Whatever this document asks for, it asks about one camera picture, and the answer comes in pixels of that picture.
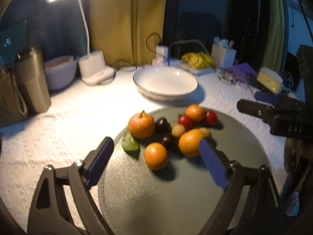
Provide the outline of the large red tomato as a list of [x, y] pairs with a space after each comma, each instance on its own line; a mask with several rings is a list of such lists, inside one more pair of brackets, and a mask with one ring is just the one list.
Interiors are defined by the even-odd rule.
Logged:
[[216, 113], [212, 110], [206, 110], [205, 111], [205, 121], [210, 126], [215, 126], [218, 123], [218, 117]]

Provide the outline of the small orange back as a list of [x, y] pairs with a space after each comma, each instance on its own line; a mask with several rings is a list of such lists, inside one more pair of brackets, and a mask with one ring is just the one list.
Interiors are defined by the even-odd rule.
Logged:
[[205, 110], [197, 104], [190, 105], [185, 115], [191, 118], [194, 122], [200, 122], [204, 118]]

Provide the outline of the small orange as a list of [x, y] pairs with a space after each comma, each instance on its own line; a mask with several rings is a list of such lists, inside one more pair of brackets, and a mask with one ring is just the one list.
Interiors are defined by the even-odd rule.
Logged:
[[200, 122], [204, 118], [205, 110], [197, 104], [190, 105], [185, 115], [191, 118], [194, 122]]
[[162, 144], [151, 143], [144, 150], [144, 160], [150, 170], [161, 170], [168, 164], [168, 152]]

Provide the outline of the small orange front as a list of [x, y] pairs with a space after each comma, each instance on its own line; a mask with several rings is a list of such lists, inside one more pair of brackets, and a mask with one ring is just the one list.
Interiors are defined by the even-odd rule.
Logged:
[[150, 170], [161, 170], [168, 164], [168, 152], [162, 144], [151, 143], [144, 150], [144, 160]]

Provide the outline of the yellow sponge block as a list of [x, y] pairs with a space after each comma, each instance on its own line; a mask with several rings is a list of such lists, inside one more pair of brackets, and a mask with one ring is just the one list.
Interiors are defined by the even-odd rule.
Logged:
[[274, 94], [281, 93], [283, 88], [283, 79], [275, 71], [262, 67], [257, 75], [257, 81]]

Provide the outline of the purple cloth pouch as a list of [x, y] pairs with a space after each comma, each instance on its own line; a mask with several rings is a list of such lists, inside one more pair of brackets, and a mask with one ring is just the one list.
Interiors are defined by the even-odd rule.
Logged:
[[248, 63], [233, 65], [227, 68], [226, 71], [244, 83], [249, 83], [252, 78], [256, 78], [258, 75]]

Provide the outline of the green leaf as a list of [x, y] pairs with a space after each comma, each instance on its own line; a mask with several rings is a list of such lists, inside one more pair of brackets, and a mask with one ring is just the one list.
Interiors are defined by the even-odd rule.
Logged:
[[139, 142], [135, 137], [132, 136], [129, 130], [126, 130], [121, 145], [124, 151], [126, 152], [132, 152], [132, 151], [138, 151], [139, 150]]

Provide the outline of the round grey placemat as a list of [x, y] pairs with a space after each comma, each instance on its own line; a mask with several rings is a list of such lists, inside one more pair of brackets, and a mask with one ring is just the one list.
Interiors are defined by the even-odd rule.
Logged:
[[[219, 123], [211, 129], [218, 150], [242, 166], [259, 168], [270, 162], [259, 140], [229, 115], [214, 110]], [[151, 171], [144, 161], [145, 147], [161, 135], [140, 140], [140, 149], [128, 154], [121, 141], [98, 183], [100, 209], [115, 234], [198, 234], [223, 191], [216, 186], [200, 157], [185, 158], [169, 151], [168, 165]]]

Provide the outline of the tan longan fruit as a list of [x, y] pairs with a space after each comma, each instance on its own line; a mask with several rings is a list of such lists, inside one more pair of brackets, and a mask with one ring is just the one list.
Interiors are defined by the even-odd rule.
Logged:
[[177, 124], [172, 128], [171, 134], [175, 138], [180, 138], [183, 134], [185, 134], [186, 129], [183, 125]]

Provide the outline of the dark plum lower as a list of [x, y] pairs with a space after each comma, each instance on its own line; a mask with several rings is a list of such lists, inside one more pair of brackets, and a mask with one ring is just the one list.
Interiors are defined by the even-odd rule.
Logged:
[[167, 150], [171, 150], [174, 147], [174, 138], [172, 137], [172, 135], [164, 135], [161, 140], [160, 143], [167, 149]]

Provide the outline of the dark plum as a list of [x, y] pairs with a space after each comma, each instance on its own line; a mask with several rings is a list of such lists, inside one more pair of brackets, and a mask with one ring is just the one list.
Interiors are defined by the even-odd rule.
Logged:
[[172, 137], [172, 135], [164, 135], [161, 140], [160, 143], [167, 149], [167, 150], [171, 150], [174, 147], [174, 138]]
[[161, 117], [156, 121], [156, 128], [155, 131], [158, 134], [164, 134], [169, 131], [169, 123], [165, 117]]

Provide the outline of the small red cherry tomato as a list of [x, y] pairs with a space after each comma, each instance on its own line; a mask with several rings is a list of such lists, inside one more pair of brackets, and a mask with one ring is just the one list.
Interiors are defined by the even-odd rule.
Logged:
[[185, 114], [178, 117], [177, 123], [183, 125], [186, 130], [190, 130], [193, 127], [192, 119]]

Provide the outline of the large orange with stem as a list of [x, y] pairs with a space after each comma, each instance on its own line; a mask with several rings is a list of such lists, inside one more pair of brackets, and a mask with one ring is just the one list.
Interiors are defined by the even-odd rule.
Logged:
[[133, 137], [137, 139], [145, 139], [153, 135], [156, 128], [156, 122], [151, 114], [148, 114], [143, 110], [129, 119], [127, 128]]

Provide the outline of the white perforated basket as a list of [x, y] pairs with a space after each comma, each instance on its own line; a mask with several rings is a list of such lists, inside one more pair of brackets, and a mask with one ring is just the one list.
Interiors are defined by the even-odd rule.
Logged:
[[227, 69], [233, 66], [237, 50], [233, 49], [233, 40], [213, 38], [211, 57], [220, 68]]

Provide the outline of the dark plum upper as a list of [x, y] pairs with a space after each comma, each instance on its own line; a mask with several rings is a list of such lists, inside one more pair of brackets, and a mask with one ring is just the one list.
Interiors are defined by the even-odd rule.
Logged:
[[169, 131], [169, 123], [165, 117], [161, 117], [156, 121], [156, 128], [155, 131], [158, 134], [164, 134]]

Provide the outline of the white tissue pack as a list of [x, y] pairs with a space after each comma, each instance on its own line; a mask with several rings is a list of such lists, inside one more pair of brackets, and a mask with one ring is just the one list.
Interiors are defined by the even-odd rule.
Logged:
[[206, 75], [210, 73], [215, 73], [214, 67], [207, 67], [204, 69], [195, 69], [191, 67], [189, 64], [179, 64], [178, 67], [194, 76], [201, 76], [201, 75]]

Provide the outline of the yellow duck print bag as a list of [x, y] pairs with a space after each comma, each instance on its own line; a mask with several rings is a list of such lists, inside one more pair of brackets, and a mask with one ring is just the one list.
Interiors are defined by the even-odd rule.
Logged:
[[186, 61], [194, 69], [216, 68], [214, 60], [204, 52], [188, 52], [181, 59]]

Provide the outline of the white desk lamp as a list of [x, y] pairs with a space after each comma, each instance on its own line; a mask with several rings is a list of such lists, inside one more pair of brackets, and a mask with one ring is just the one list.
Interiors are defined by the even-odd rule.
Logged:
[[[58, 0], [47, 0], [52, 3]], [[91, 50], [90, 31], [86, 20], [86, 15], [83, 9], [82, 0], [78, 0], [85, 34], [86, 34], [86, 55], [80, 57], [78, 66], [80, 69], [82, 81], [89, 86], [105, 85], [113, 81], [115, 71], [112, 67], [106, 65], [103, 52], [100, 50]]]

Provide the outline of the white bowl with dark rim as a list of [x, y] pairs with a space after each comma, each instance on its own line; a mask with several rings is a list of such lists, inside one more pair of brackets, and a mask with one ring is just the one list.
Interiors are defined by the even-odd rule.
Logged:
[[198, 88], [192, 74], [175, 67], [148, 67], [133, 75], [138, 92], [157, 101], [178, 101], [187, 98]]

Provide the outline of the brown paper bag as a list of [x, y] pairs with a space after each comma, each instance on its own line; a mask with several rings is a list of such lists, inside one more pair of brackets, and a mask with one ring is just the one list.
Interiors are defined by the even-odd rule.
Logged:
[[1, 66], [0, 126], [7, 127], [28, 118], [28, 107], [12, 70]]

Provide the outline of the lilac bowl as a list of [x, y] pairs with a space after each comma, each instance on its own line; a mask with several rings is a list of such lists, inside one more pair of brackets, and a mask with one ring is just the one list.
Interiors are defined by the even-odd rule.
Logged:
[[60, 56], [45, 62], [45, 75], [49, 91], [68, 87], [76, 77], [78, 56]]

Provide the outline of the steel travel tumbler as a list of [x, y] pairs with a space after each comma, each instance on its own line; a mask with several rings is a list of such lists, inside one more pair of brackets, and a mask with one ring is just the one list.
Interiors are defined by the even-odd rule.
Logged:
[[13, 64], [17, 85], [32, 114], [46, 112], [51, 106], [45, 65], [40, 49], [30, 46], [17, 54]]

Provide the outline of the white power strip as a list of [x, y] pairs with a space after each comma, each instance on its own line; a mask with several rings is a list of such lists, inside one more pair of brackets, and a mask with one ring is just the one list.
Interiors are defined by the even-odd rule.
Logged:
[[182, 64], [181, 60], [178, 60], [176, 58], [155, 58], [152, 60], [152, 65], [153, 66], [171, 66], [171, 67], [178, 67], [180, 64]]

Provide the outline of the white usb charger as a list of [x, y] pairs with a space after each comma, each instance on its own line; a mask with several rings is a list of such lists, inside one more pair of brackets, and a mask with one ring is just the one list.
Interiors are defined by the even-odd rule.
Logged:
[[168, 47], [164, 45], [156, 46], [156, 59], [166, 60], [168, 58]]

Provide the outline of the yellow curtain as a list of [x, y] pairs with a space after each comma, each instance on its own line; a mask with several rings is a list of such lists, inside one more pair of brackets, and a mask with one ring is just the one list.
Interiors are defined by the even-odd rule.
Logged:
[[113, 67], [148, 65], [163, 36], [167, 0], [90, 0], [91, 47]]

